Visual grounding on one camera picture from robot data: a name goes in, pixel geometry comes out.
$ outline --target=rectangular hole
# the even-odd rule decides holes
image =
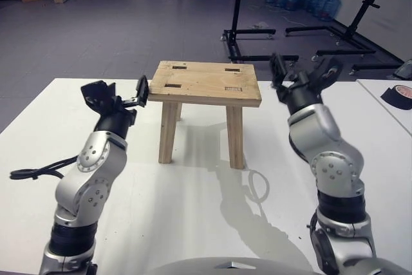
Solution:
[[[165,87],[174,87],[174,88],[181,88],[181,84],[165,84]]]
[[[225,87],[225,90],[242,91],[242,87]]]

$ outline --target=black robot arm segment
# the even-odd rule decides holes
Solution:
[[[95,131],[109,131],[122,138],[126,138],[130,126],[135,124],[136,110],[128,110],[133,106],[144,108],[149,95],[149,85],[145,75],[139,80],[136,87],[136,97],[129,100],[122,100],[116,96],[115,83],[109,86],[98,81],[81,87],[86,104],[93,111],[100,114]]]

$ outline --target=white table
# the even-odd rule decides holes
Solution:
[[[395,85],[412,87],[412,81],[357,80],[357,82],[362,85],[362,87],[364,87],[365,90],[368,91],[410,135],[412,135],[412,109],[409,111],[398,109],[386,103],[380,97],[388,88],[392,88]]]
[[[0,270],[38,271],[59,181],[11,181],[8,172],[82,149],[98,119],[80,93],[91,81],[55,79],[0,134]],[[119,80],[117,86],[127,98],[136,82]],[[229,168],[224,108],[183,105],[174,163],[167,165],[157,163],[161,104],[139,110],[127,137],[129,161],[99,221],[99,275],[141,274],[207,256],[261,257],[319,272],[306,228],[317,205],[314,178],[289,146],[286,106],[269,82],[259,86],[261,107],[243,112],[245,171]],[[379,256],[411,270],[411,137],[356,82],[336,83],[324,101],[345,139],[364,155],[362,179]]]

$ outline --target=black cable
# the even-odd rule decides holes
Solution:
[[[38,179],[40,175],[52,175],[58,178],[63,178],[64,175],[56,170],[74,164],[77,160],[77,156],[64,159],[54,164],[49,164],[48,166],[41,167],[40,169],[20,169],[10,172],[10,179],[12,180],[25,180],[26,178],[33,178],[33,180]]]

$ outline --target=white wall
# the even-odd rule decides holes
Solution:
[[[336,20],[349,26],[362,0],[341,0]],[[397,57],[412,57],[412,0],[376,0],[380,9],[370,7],[359,24],[358,32]]]

